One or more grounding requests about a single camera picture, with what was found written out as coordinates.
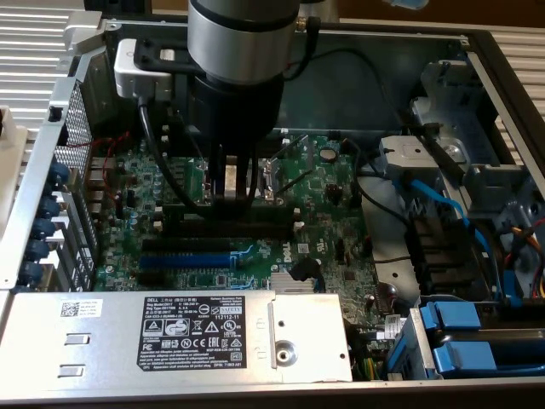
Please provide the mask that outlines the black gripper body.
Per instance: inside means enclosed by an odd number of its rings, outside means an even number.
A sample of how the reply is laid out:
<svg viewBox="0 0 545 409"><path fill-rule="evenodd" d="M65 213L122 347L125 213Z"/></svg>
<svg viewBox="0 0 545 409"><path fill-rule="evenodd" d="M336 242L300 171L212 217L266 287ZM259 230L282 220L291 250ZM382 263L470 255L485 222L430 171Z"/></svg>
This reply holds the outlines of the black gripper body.
<svg viewBox="0 0 545 409"><path fill-rule="evenodd" d="M251 85L196 78L192 121L203 135L221 144L254 144L277 123L283 92L281 75Z"/></svg>

